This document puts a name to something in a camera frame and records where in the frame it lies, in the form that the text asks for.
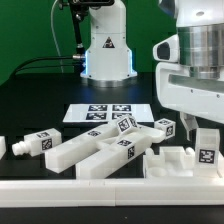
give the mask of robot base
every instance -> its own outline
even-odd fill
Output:
[[[122,80],[95,80],[91,78],[84,78],[82,77],[82,83],[85,85],[91,85],[101,88],[113,88],[113,87],[119,87],[119,86],[128,86],[133,85],[137,83],[137,76],[130,77],[127,79]]]

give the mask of white cube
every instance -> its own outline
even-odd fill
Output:
[[[175,136],[176,122],[163,118],[154,123],[154,128],[163,130],[166,133],[165,139],[169,139]]]
[[[138,131],[138,124],[133,116],[125,115],[117,120],[119,134],[129,134]]]

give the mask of green wall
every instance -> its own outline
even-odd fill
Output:
[[[1,0],[0,84],[25,60],[57,55],[50,28],[53,2],[54,0]],[[175,20],[165,15],[158,8],[157,2],[158,0],[124,0],[127,6],[127,42],[134,51],[135,69],[138,72],[155,70],[153,45],[175,33]],[[56,10],[55,28],[62,55],[75,53],[68,8]],[[89,46],[88,18],[81,24],[81,30],[83,42]]]

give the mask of table surface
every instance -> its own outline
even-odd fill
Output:
[[[150,104],[155,120],[168,118],[177,125],[176,136],[159,146],[194,147],[186,140],[179,114],[162,108],[156,97],[153,73],[139,74],[137,83],[118,88],[97,88],[81,83],[74,74],[22,74],[0,87],[0,136],[6,136],[7,153],[0,161],[0,180],[74,179],[75,168],[61,174],[45,168],[44,155],[15,157],[12,144],[26,134],[56,128],[63,141],[98,125],[64,124],[70,104]],[[223,126],[199,119],[199,126]],[[109,178],[141,178],[142,156]],[[1,208],[0,223],[223,223],[224,206],[132,206],[86,208]]]

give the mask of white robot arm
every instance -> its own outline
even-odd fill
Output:
[[[154,58],[158,98],[181,112],[186,129],[193,116],[224,123],[224,0],[160,0],[177,19],[177,35],[157,44]]]
[[[67,0],[76,33],[77,53],[84,54],[82,80],[99,87],[117,87],[132,81],[132,52],[126,44],[126,8],[121,0]],[[90,13],[91,46],[85,51],[78,23]]]

